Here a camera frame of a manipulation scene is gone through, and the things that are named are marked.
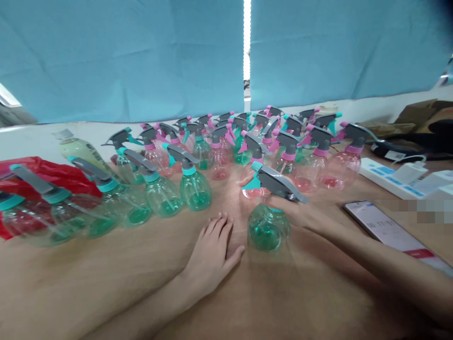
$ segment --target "plastic spray bottle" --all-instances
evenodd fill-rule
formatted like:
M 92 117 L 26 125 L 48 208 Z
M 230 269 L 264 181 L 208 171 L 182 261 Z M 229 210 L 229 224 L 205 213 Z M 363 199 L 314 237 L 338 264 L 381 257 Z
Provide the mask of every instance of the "plastic spray bottle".
M 301 161 L 297 171 L 295 184 L 301 192 L 315 192 L 321 186 L 322 175 L 327 164 L 326 156 L 329 154 L 330 141 L 335 138 L 333 134 L 323 128 L 312 124 L 307 126 L 310 132 L 303 140 L 302 144 L 309 144 L 313 139 L 318 143 L 313 153 L 305 156 Z
M 125 155 L 133 152 L 129 149 Z M 137 187 L 120 184 L 109 174 L 90 164 L 80 157 L 69 157 L 68 160 L 79 168 L 89 180 L 102 192 L 105 206 L 118 216 L 119 226 L 134 228 L 145 223 L 152 215 L 152 210 L 146 202 L 145 195 Z
M 235 145 L 233 146 L 233 160 L 237 164 L 248 164 L 250 162 L 250 158 L 252 156 L 252 152 L 250 150 L 247 150 L 245 152 L 239 153 L 239 150 L 241 150 L 242 144 L 244 143 L 244 137 L 241 135 L 242 131 L 247 132 L 247 128 L 249 123 L 239 117 L 235 117 L 233 119 L 229 119 L 229 122 L 234 122 L 234 124 L 237 126 L 237 129 L 235 131 Z
M 64 228 L 66 235 L 98 238 L 115 228 L 118 217 L 102 204 L 100 198 L 73 194 L 46 182 L 19 164 L 13 164 L 9 168 L 52 205 L 53 220 Z
M 266 188 L 268 192 L 289 201 L 308 204 L 307 197 L 302 195 L 285 176 L 259 162 L 252 164 L 255 172 L 252 181 L 243 190 Z M 290 234 L 290 223 L 285 213 L 278 209 L 259 204 L 251 212 L 248 221 L 248 239 L 260 251 L 275 252 L 284 244 Z
M 252 151 L 252 157 L 250 159 L 250 163 L 248 163 L 244 170 L 242 171 L 241 175 L 241 181 L 244 179 L 248 178 L 251 174 L 254 173 L 252 169 L 252 164 L 254 162 L 258 162 L 263 164 L 264 162 L 264 157 L 263 154 L 271 154 L 271 152 L 267 149 L 267 147 L 261 142 L 261 140 L 254 136 L 252 132 L 246 132 L 246 131 L 241 131 L 242 137 L 244 137 L 244 143 L 242 144 L 241 149 L 239 150 L 239 153 L 242 153 L 246 150 L 251 150 Z M 269 192 L 263 188 L 254 188 L 250 190 L 242 190 L 242 194 L 247 197 L 248 199 L 255 199 L 256 197 L 259 196 L 264 196 L 268 194 Z
M 199 173 L 193 165 L 198 163 L 198 159 L 177 146 L 164 144 L 164 147 L 170 155 L 170 164 L 176 161 L 183 164 L 183 177 L 179 192 L 184 203 L 192 211 L 207 209 L 211 205 L 212 191 L 206 177 Z
M 173 169 L 170 168 L 168 154 L 161 145 L 156 143 L 156 141 L 168 143 L 156 130 L 156 128 L 160 128 L 160 125 L 152 127 L 151 125 L 146 124 L 144 127 L 145 128 L 137 140 L 143 141 L 143 144 L 145 145 L 145 158 L 157 166 L 161 176 L 171 177 L 171 175 L 173 175 Z
M 297 175 L 296 149 L 300 140 L 296 136 L 280 131 L 277 135 L 277 141 L 285 147 L 285 150 L 280 158 L 275 159 L 272 168 L 294 181 Z
M 212 168 L 214 164 L 212 158 L 212 149 L 206 142 L 201 134 L 204 126 L 201 124 L 188 123 L 186 124 L 187 133 L 184 136 L 184 142 L 187 141 L 188 137 L 192 132 L 195 133 L 195 144 L 193 145 L 192 155 L 198 159 L 199 162 L 196 162 L 198 170 L 207 170 Z
M 231 123 L 217 127 L 212 131 L 212 158 L 214 165 L 211 169 L 211 178 L 213 180 L 223 180 L 230 177 L 231 161 L 225 148 L 222 147 L 221 137 L 225 137 L 231 145 L 235 145 L 230 135 Z
M 60 140 L 60 152 L 64 158 L 67 159 L 70 156 L 81 157 L 91 164 L 96 165 L 98 168 L 108 172 L 116 180 L 120 182 L 123 181 L 121 177 L 104 162 L 99 152 L 97 152 L 91 143 L 74 137 L 72 132 L 68 129 L 52 132 L 52 135 Z
M 352 139 L 352 143 L 343 152 L 337 153 L 327 161 L 321 186 L 330 190 L 344 189 L 356 180 L 361 167 L 360 153 L 365 145 L 365 138 L 371 135 L 374 139 L 379 140 L 366 127 L 347 121 L 343 121 L 340 126 L 343 129 L 336 138 L 343 140 L 347 137 Z
M 112 145 L 115 147 L 115 150 L 118 154 L 117 166 L 118 171 L 126 182 L 126 184 L 130 185 L 141 185 L 144 183 L 144 179 L 140 171 L 138 171 L 138 167 L 132 164 L 127 157 L 124 155 L 123 151 L 126 149 L 123 145 L 124 142 L 131 142 L 137 145 L 143 145 L 139 141 L 135 140 L 134 137 L 130 134 L 131 129 L 126 127 L 117 133 L 112 134 L 104 145 Z
M 160 218 L 177 215 L 182 210 L 184 203 L 179 197 L 176 185 L 168 178 L 161 177 L 156 171 L 157 167 L 140 154 L 132 150 L 127 150 L 125 153 L 143 174 L 146 182 L 145 196 L 153 211 Z
M 172 145 L 180 147 L 181 149 L 189 152 L 189 148 L 186 145 L 181 143 L 181 140 L 178 137 L 178 131 L 174 127 L 172 127 L 171 125 L 165 124 L 165 123 L 160 123 L 159 128 L 162 130 L 162 133 L 163 133 L 162 137 L 165 138 L 166 135 L 170 135 L 170 143 Z M 182 173 L 183 165 L 181 162 L 178 161 L 175 163 L 175 165 L 173 165 L 173 167 L 170 168 L 170 170 L 171 169 L 174 169 L 177 173 Z
M 50 204 L 26 201 L 24 197 L 0 191 L 0 211 L 6 230 L 35 247 L 53 247 L 72 238 L 72 233 L 55 224 Z

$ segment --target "beverage bottle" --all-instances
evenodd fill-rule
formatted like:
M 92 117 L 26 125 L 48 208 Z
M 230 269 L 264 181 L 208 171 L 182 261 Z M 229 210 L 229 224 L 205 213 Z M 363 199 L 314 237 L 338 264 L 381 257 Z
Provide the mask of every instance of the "beverage bottle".
M 366 127 L 343 121 L 340 124 L 343 129 L 336 138 L 343 140 L 345 137 L 352 139 L 343 152 L 337 153 L 327 161 L 322 175 L 321 186 L 330 190 L 342 190 L 352 185 L 359 175 L 361 167 L 360 153 L 365 145 L 365 139 L 371 135 L 375 140 L 378 138 Z
M 213 166 L 210 171 L 210 177 L 213 180 L 223 180 L 230 177 L 231 161 L 228 157 L 227 150 L 222 147 L 220 139 L 225 136 L 225 140 L 231 143 L 231 145 L 235 145 L 231 133 L 231 123 L 217 127 L 211 133 Z
M 53 247 L 72 239 L 73 233 L 55 223 L 45 202 L 0 191 L 0 211 L 6 230 L 32 246 Z
M 289 201 L 307 204 L 308 198 L 302 195 L 285 176 L 259 162 L 252 164 L 255 175 L 243 190 L 265 187 L 269 193 Z M 290 234 L 290 222 L 285 213 L 278 209 L 259 204 L 247 220 L 248 239 L 251 245 L 264 252 L 278 251 Z
M 181 199 L 192 211 L 202 211 L 211 205 L 212 191 L 208 180 L 199 173 L 194 163 L 198 162 L 186 150 L 171 144 L 165 144 L 170 155 L 170 164 L 179 161 L 183 164 L 183 177 L 179 186 Z
M 126 149 L 124 153 L 129 156 L 129 153 L 135 152 Z M 152 210 L 139 188 L 118 183 L 109 174 L 80 157 L 69 157 L 68 160 L 79 168 L 89 180 L 94 181 L 99 191 L 102 192 L 104 205 L 118 216 L 120 227 L 138 227 L 151 217 Z
M 242 144 L 239 153 L 242 153 L 247 150 L 252 151 L 252 157 L 250 158 L 250 163 L 248 163 L 241 174 L 241 181 L 248 178 L 250 175 L 254 174 L 252 169 L 252 164 L 254 162 L 263 163 L 264 162 L 264 154 L 270 154 L 270 151 L 267 147 L 261 142 L 261 139 L 254 136 L 253 133 L 241 131 L 242 137 L 244 137 L 244 143 Z M 253 189 L 243 189 L 242 194 L 247 197 L 248 199 L 255 199 L 256 197 L 264 196 L 269 194 L 269 191 L 265 187 L 256 187 Z
M 145 196 L 149 206 L 160 218 L 177 215 L 183 208 L 183 201 L 179 196 L 177 187 L 171 180 L 161 177 L 157 167 L 143 158 L 140 154 L 128 150 L 128 156 L 140 167 L 145 179 Z
M 116 227 L 118 217 L 102 204 L 100 198 L 73 194 L 69 190 L 46 182 L 19 164 L 11 165 L 10 169 L 51 204 L 53 220 L 69 235 L 98 238 Z
M 118 160 L 117 160 L 117 167 L 119 174 L 123 178 L 124 182 L 129 185 L 136 185 L 140 186 L 144 183 L 144 179 L 140 171 L 138 170 L 138 167 L 131 163 L 129 159 L 124 155 L 124 150 L 126 149 L 123 145 L 124 142 L 131 142 L 137 145 L 143 145 L 139 141 L 137 141 L 132 135 L 130 134 L 131 129 L 129 127 L 126 127 L 114 134 L 112 134 L 108 140 L 102 144 L 102 146 L 105 145 L 111 145 L 115 147 L 115 150 L 118 154 Z
M 313 139 L 318 146 L 311 155 L 305 156 L 301 161 L 295 184 L 301 192 L 315 192 L 321 186 L 322 175 L 327 164 L 326 156 L 329 154 L 330 141 L 335 136 L 329 131 L 312 124 L 307 126 L 309 134 L 302 140 L 302 144 L 309 144 Z
M 120 182 L 123 181 L 121 177 L 104 162 L 99 152 L 91 143 L 74 137 L 72 132 L 68 129 L 52 132 L 52 135 L 60 140 L 60 152 L 64 158 L 67 159 L 69 156 L 81 157 L 98 168 L 108 172 L 116 180 Z

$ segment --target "white wall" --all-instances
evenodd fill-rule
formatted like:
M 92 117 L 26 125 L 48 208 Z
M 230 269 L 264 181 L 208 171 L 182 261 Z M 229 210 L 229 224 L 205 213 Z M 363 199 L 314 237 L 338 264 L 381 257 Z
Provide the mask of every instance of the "white wall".
M 390 97 L 366 98 L 360 100 L 342 100 L 334 103 L 340 112 L 343 112 L 342 120 L 351 122 L 382 121 L 393 122 L 407 104 L 421 102 L 428 99 L 438 98 L 453 101 L 453 86 L 435 87 L 431 91 L 408 93 Z M 316 107 L 320 104 L 282 108 L 285 113 L 294 114 L 302 110 Z M 250 100 L 245 101 L 245 111 L 250 110 Z M 51 132 L 69 128 L 72 133 L 81 139 L 92 143 L 101 156 L 108 161 L 115 153 L 112 146 L 101 146 L 113 133 L 129 126 L 132 135 L 137 137 L 141 132 L 138 123 L 91 123 L 76 122 L 67 124 L 27 125 L 0 128 L 0 161 L 26 157 L 40 156 L 55 163 L 65 163 L 66 160 L 59 154 L 58 140 Z M 139 150 L 140 146 L 126 143 L 125 146 L 132 150 Z

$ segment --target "red plastic bag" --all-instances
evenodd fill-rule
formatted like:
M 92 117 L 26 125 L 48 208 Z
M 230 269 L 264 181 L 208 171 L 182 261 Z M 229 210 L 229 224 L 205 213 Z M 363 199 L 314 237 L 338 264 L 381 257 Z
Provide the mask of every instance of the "red plastic bag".
M 9 171 L 12 164 L 26 166 L 31 172 L 35 173 L 45 181 L 70 190 L 74 194 L 87 194 L 101 197 L 102 193 L 94 183 L 90 182 L 86 176 L 76 167 L 64 164 L 56 164 L 45 161 L 40 157 L 24 157 L 8 161 L 0 161 L 0 190 L 10 194 L 21 195 L 30 201 L 41 200 L 31 185 L 17 178 Z M 5 229 L 0 219 L 0 237 L 10 239 L 13 236 Z

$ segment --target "hand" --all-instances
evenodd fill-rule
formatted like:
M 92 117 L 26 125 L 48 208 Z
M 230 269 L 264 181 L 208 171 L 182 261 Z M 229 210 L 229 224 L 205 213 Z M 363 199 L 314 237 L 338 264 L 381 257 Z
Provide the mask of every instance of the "hand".
M 212 293 L 225 276 L 241 260 L 245 247 L 239 246 L 233 255 L 225 259 L 228 235 L 233 228 L 233 219 L 220 213 L 209 219 L 201 230 L 186 268 L 180 276 L 197 299 Z

